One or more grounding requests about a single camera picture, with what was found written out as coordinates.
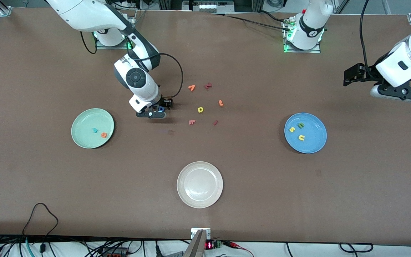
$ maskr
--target brown table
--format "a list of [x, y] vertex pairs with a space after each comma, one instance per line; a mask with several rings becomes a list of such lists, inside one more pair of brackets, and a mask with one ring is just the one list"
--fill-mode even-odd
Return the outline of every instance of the brown table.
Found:
[[[189, 238], [204, 226], [230, 240], [411, 244], [411, 104], [371, 97], [372, 83], [342, 86], [344, 70], [362, 61], [358, 25], [359, 16], [332, 16], [321, 54], [284, 54], [277, 30], [148, 12], [140, 31], [185, 74], [169, 117], [148, 120], [136, 118], [132, 93], [114, 78], [124, 50], [91, 55], [53, 10], [13, 10], [0, 19], [0, 233], [20, 234], [44, 202], [59, 217], [57, 235]], [[405, 16], [366, 16], [370, 63], [410, 32]], [[150, 75], [165, 94], [177, 90], [173, 60], [162, 57]], [[116, 129], [87, 150], [70, 127], [93, 107], [108, 110]], [[318, 153], [287, 145], [282, 127], [297, 112], [326, 125]], [[176, 192], [193, 161], [222, 173], [210, 208], [188, 207]], [[40, 208], [28, 233], [53, 223]]]

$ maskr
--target black tape band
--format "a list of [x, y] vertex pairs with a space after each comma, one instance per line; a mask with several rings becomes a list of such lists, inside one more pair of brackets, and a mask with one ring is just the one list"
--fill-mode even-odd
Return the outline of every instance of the black tape band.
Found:
[[299, 24], [300, 24], [300, 28], [301, 28], [303, 31], [305, 31], [305, 34], [307, 34], [308, 37], [315, 37], [315, 36], [317, 36], [317, 35], [323, 30], [323, 28], [324, 28], [324, 26], [322, 26], [321, 28], [314, 29], [314, 28], [311, 28], [311, 27], [307, 26], [307, 25], [304, 23], [304, 15], [300, 17], [300, 19], [299, 19]]

